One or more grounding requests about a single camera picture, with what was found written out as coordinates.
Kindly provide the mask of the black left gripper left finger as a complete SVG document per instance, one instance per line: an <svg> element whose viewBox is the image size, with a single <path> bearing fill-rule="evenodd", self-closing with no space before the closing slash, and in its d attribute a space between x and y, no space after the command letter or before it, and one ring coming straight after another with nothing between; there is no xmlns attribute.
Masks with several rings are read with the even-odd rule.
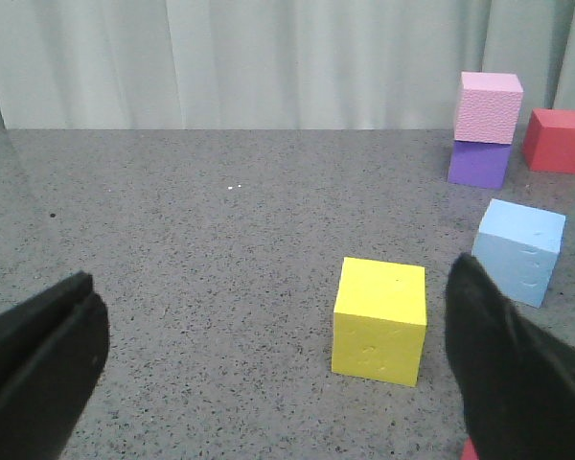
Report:
<svg viewBox="0 0 575 460"><path fill-rule="evenodd" d="M107 307L78 272L0 313L0 459L57 459L103 372Z"/></svg>

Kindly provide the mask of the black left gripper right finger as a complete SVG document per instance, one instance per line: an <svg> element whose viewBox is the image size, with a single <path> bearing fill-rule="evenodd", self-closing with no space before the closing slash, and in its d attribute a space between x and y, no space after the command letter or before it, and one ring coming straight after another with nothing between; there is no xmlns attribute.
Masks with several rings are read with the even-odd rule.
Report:
<svg viewBox="0 0 575 460"><path fill-rule="evenodd" d="M575 348L520 315L480 262L453 263L448 362L481 459L575 459Z"/></svg>

